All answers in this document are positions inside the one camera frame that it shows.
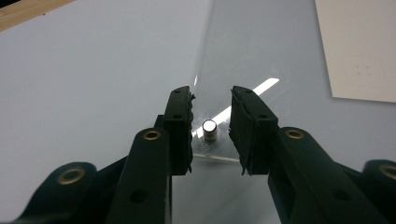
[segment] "paper sheet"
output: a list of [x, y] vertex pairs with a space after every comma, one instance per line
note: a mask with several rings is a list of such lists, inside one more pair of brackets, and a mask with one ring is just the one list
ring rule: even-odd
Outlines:
[[396, 102], [396, 1], [316, 6], [332, 96]]

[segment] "small cylinder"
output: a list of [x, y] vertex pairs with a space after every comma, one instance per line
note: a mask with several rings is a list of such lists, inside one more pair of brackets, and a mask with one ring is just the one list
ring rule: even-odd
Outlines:
[[218, 125], [214, 120], [205, 120], [202, 127], [204, 129], [204, 139], [206, 141], [215, 141], [218, 138]]

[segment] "gray surface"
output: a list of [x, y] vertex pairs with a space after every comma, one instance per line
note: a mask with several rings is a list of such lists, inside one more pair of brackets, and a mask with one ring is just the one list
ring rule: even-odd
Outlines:
[[[395, 104], [332, 98], [314, 1], [215, 0], [206, 25], [210, 5], [78, 1], [0, 34], [0, 221], [17, 217], [58, 166], [100, 169], [125, 156], [170, 90], [195, 75], [198, 119], [230, 105], [232, 85], [276, 77], [262, 99], [280, 126], [309, 131], [358, 170], [396, 161]], [[212, 153], [235, 156], [220, 128]], [[174, 223], [278, 222], [265, 176], [241, 176], [236, 162], [192, 166], [174, 177]]]

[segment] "wooden edge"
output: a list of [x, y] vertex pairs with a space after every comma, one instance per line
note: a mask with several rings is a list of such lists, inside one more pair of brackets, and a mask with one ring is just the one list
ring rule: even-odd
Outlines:
[[75, 0], [21, 0], [0, 8], [0, 32]]

